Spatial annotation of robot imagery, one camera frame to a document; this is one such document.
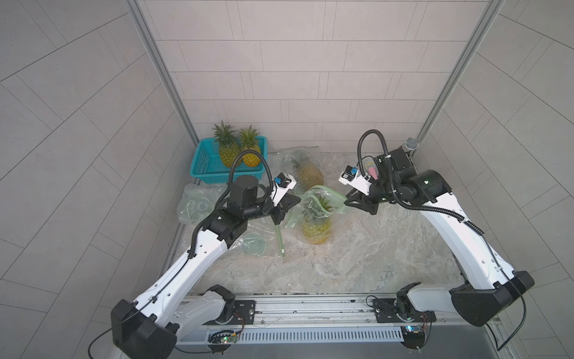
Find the clear zip-top bag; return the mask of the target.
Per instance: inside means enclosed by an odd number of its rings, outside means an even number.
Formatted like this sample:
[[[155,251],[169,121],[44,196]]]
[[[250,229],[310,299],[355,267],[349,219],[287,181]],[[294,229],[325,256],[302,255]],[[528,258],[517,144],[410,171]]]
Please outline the clear zip-top bag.
[[[249,221],[246,231],[228,252],[253,257],[284,257],[286,254],[281,229],[270,218]]]
[[[321,168],[321,151],[318,147],[293,147],[272,155],[274,167],[291,174],[297,181],[294,193],[303,194],[316,185],[325,184]]]
[[[315,185],[300,198],[284,228],[311,245],[327,242],[333,233],[333,221],[345,212],[346,197],[325,185]]]
[[[226,188],[224,184],[187,184],[176,208],[179,222],[188,226],[197,225],[215,209],[217,200]]]

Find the pineapple yellow orange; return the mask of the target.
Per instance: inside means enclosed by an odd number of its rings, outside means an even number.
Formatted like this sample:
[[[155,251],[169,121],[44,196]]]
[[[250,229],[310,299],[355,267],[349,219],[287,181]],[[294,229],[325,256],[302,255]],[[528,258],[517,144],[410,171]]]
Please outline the pineapple yellow orange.
[[[261,153],[259,142],[257,140],[258,135],[259,133],[252,126],[240,130],[239,143],[241,145],[241,150],[252,150],[257,153]],[[242,156],[242,162],[250,168],[255,168],[261,163],[261,160],[257,155],[249,153]]]

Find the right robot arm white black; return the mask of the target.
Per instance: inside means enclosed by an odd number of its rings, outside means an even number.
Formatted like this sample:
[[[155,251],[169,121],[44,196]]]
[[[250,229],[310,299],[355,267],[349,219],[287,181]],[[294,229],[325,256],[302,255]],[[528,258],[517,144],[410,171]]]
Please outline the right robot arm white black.
[[[370,182],[357,168],[348,166],[339,182],[351,186],[346,205],[372,215],[381,203],[394,202],[420,212],[435,227],[457,260],[464,284],[448,289],[419,282],[396,294],[395,312],[405,322],[420,313],[457,313],[480,327],[521,298],[535,284],[526,271],[515,271],[484,239],[478,227],[462,210],[442,176],[424,171],[403,181],[398,189],[379,179]]]

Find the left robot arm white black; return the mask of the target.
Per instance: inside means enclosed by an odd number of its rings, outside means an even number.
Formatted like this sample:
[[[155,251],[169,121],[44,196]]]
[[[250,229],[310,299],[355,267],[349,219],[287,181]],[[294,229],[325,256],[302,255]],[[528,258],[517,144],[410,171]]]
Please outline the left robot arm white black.
[[[215,209],[192,233],[190,248],[148,290],[133,302],[119,301],[111,312],[112,342],[128,358],[168,358],[178,339],[210,322],[227,324],[234,316],[236,297],[221,285],[184,305],[185,296],[206,270],[248,228],[251,219],[270,216],[275,223],[300,203],[286,193],[277,204],[239,209],[227,204]]]

